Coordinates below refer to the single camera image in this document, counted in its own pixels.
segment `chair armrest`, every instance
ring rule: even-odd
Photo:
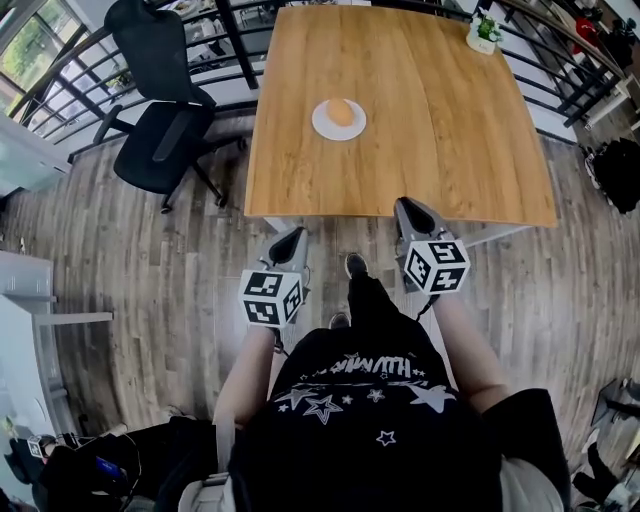
[[[155,153],[151,157],[154,162],[164,162],[178,144],[178,141],[184,134],[185,130],[191,123],[193,113],[188,110],[178,112],[178,115],[173,119],[171,125],[167,129],[164,137],[158,144]]]
[[[102,120],[100,128],[98,128],[98,131],[93,136],[94,144],[100,144],[111,128],[120,130],[121,132],[125,133],[131,133],[133,131],[134,126],[131,123],[127,123],[125,121],[120,121],[119,119],[117,119],[118,114],[122,111],[122,108],[122,105],[114,105],[114,107],[105,116],[105,118]]]

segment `black shoe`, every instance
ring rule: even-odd
[[[346,313],[336,313],[329,321],[329,329],[343,329],[344,327],[350,326],[351,321]]]
[[[347,254],[347,257],[344,260],[344,269],[347,271],[349,279],[353,279],[357,275],[367,274],[369,272],[367,262],[364,261],[364,258],[357,252]]]

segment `black t-shirt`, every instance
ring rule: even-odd
[[[317,330],[291,354],[236,442],[239,510],[500,511],[503,457],[536,466],[568,504],[545,390],[480,415],[430,343],[362,344],[355,334]]]

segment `red object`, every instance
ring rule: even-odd
[[[578,18],[576,20],[576,32],[588,43],[593,46],[597,45],[598,33],[596,32],[596,27],[587,18]],[[582,48],[578,45],[573,45],[573,54],[577,55],[578,53],[582,53]]]

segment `trees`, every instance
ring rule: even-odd
[[[55,0],[49,0],[38,11],[45,22],[55,30],[56,23],[63,17],[64,10]],[[2,66],[9,76],[21,87],[28,89],[28,83],[38,72],[36,66],[43,51],[52,44],[49,35],[34,18],[20,29],[2,56]]]

